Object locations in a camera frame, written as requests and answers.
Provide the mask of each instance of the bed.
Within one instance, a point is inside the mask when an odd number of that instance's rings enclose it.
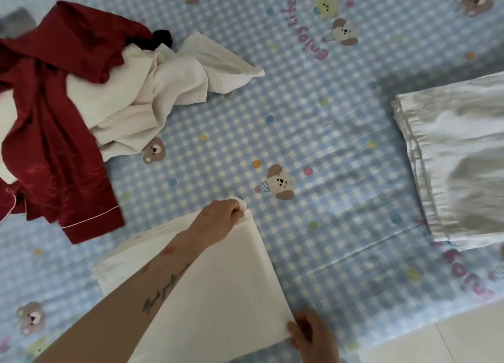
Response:
[[[39,21],[55,1],[0,0],[0,14]],[[390,105],[502,71],[501,0],[69,1],[167,28],[175,47],[198,30],[266,76],[176,108],[164,159],[106,164],[122,229],[71,245],[43,219],[0,224],[0,362],[32,361],[100,301],[90,268],[122,241],[230,195],[251,208],[291,309],[314,306],[343,355],[504,296],[500,245],[432,242]],[[23,336],[17,309],[32,301],[46,327]],[[238,361],[299,357],[285,341]]]

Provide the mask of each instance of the person's right hand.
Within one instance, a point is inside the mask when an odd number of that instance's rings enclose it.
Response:
[[[301,353],[304,363],[339,363],[338,341],[333,332],[314,309],[300,311],[289,322],[287,329],[292,343]]]

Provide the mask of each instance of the tile floor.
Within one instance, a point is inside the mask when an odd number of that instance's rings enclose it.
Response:
[[[359,355],[362,363],[503,363],[504,301],[426,326]]]

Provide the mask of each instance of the clothing pile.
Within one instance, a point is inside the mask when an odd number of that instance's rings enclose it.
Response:
[[[504,73],[398,95],[392,103],[436,241],[504,241]]]
[[[142,152],[173,105],[264,75],[197,32],[178,53],[158,44],[138,22],[69,2],[0,39],[0,222],[57,220],[73,244],[123,226],[103,163]]]

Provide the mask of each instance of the blue gingham bed sheet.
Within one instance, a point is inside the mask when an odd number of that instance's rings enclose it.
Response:
[[[0,14],[21,5],[40,20],[55,1],[0,0]],[[0,225],[0,362],[33,360],[100,301],[90,267],[120,242],[231,194],[252,209],[293,311],[314,306],[343,354],[504,295],[500,245],[432,243],[390,108],[398,93],[502,71],[502,0],[474,17],[456,0],[71,1],[167,28],[175,48],[198,30],[266,76],[175,108],[163,160],[107,163],[126,227],[71,245],[43,219]],[[25,337],[16,310],[31,301],[46,327]],[[286,341],[238,361],[291,360]]]

